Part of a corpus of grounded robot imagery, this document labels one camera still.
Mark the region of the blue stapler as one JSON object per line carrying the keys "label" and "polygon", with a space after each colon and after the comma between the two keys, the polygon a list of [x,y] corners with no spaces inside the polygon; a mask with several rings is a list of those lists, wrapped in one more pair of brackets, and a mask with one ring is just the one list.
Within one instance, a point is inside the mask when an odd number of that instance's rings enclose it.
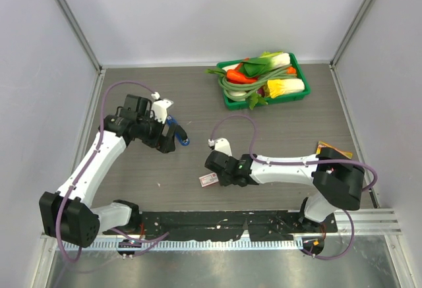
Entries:
{"label": "blue stapler", "polygon": [[175,125],[175,137],[179,141],[180,145],[188,146],[190,144],[190,140],[186,131],[174,117],[168,115],[166,118],[166,124],[168,127]]}

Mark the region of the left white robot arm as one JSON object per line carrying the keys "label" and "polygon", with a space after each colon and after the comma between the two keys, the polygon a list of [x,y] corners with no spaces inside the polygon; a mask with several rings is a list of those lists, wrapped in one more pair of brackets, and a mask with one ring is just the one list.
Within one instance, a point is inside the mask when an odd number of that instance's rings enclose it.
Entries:
{"label": "left white robot arm", "polygon": [[139,206],[115,200],[93,208],[100,184],[117,158],[134,140],[166,154],[175,151],[175,129],[166,129],[169,99],[155,101],[128,95],[114,115],[103,118],[94,143],[79,166],[54,193],[45,192],[39,201],[44,232],[50,237],[86,248],[98,234],[120,228],[136,233],[141,224]]}

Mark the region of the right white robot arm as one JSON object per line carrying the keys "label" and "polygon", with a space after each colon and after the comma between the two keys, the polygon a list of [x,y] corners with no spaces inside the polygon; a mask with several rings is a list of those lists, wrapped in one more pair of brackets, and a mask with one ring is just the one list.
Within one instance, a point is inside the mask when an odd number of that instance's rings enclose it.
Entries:
{"label": "right white robot arm", "polygon": [[336,210],[357,211],[361,205],[365,170],[332,148],[302,158],[270,158],[243,154],[240,159],[214,150],[205,168],[222,186],[295,183],[316,188],[304,199],[297,216],[300,228],[314,231]]}

